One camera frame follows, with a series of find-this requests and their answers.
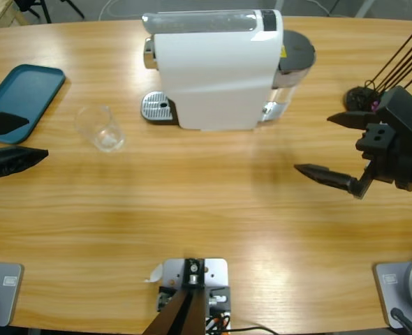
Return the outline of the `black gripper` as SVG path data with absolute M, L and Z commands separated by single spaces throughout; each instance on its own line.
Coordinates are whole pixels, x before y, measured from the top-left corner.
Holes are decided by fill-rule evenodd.
M 412 134 L 399 133 L 375 112 L 348 111 L 327 118 L 346 128 L 362 130 L 355 143 L 369 161 L 362 176 L 335 172 L 314 164 L 295 164 L 294 168 L 315 182 L 338 188 L 362 199 L 373 180 L 395 184 L 398 189 L 412 191 Z

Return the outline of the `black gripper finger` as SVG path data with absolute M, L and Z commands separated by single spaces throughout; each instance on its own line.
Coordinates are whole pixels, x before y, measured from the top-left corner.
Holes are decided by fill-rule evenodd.
M 28 123 L 29 120 L 24 117 L 7 112 L 0 112 L 0 135 L 10 133 Z
M 21 146 L 0 148 L 0 177 L 25 171 L 48 157 L 48 150 Z

